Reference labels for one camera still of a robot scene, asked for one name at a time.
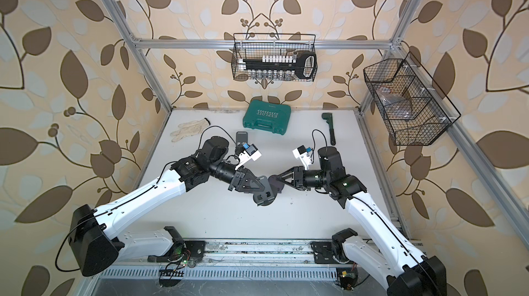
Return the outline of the black phone stand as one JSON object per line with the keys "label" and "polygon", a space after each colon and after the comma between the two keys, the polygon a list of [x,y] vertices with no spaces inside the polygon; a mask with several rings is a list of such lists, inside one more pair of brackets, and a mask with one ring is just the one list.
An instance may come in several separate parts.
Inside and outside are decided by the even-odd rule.
{"label": "black phone stand", "polygon": [[263,191],[259,194],[253,195],[253,201],[258,206],[268,206],[275,201],[278,194],[281,194],[283,190],[278,190],[276,187],[276,181],[275,175],[272,175],[268,177],[270,188],[269,189],[263,189]]}
{"label": "black phone stand", "polygon": [[236,143],[237,145],[243,145],[245,143],[248,143],[249,135],[247,132],[239,131],[236,132]]}

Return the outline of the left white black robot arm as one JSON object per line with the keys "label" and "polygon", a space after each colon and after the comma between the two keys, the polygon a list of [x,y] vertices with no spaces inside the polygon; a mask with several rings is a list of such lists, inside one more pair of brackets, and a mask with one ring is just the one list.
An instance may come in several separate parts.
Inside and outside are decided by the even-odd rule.
{"label": "left white black robot arm", "polygon": [[69,245],[84,277],[97,275],[126,255],[163,256],[179,242],[173,227],[165,227],[171,238],[155,241],[151,238],[139,243],[125,242],[119,236],[132,223],[151,210],[177,196],[190,192],[200,184],[215,178],[228,184],[230,191],[251,194],[258,206],[270,205],[277,192],[265,176],[255,176],[244,166],[244,160],[257,160],[260,154],[254,145],[243,143],[236,147],[238,164],[226,159],[229,142],[213,136],[191,156],[168,162],[158,178],[139,187],[114,202],[92,209],[83,205],[72,215]]}

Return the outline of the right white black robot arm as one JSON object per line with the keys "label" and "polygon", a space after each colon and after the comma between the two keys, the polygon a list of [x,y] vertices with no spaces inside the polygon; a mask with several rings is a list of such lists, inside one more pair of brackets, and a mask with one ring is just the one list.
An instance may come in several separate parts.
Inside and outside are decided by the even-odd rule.
{"label": "right white black robot arm", "polygon": [[445,265],[436,256],[427,257],[399,232],[360,180],[346,172],[335,147],[318,150],[318,170],[309,169],[310,155],[301,154],[299,150],[294,153],[304,164],[270,176],[270,184],[300,191],[325,190],[360,223],[375,244],[369,246],[352,229],[342,230],[332,237],[336,261],[359,264],[387,295],[447,295]]}

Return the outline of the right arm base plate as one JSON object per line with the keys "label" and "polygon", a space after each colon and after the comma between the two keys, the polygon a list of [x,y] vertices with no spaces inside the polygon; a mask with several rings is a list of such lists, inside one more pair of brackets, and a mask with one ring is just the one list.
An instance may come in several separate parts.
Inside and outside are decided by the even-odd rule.
{"label": "right arm base plate", "polygon": [[354,261],[347,260],[342,247],[336,241],[312,241],[310,247],[316,264],[344,264],[353,265]]}

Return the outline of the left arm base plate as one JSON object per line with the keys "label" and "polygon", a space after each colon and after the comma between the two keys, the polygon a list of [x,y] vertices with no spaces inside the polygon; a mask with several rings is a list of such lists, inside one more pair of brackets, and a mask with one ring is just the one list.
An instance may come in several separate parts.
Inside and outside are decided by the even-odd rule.
{"label": "left arm base plate", "polygon": [[205,254],[206,242],[203,240],[186,240],[173,244],[169,250],[162,256],[148,256],[148,262],[168,263],[168,262],[187,262],[192,260],[200,262]]}

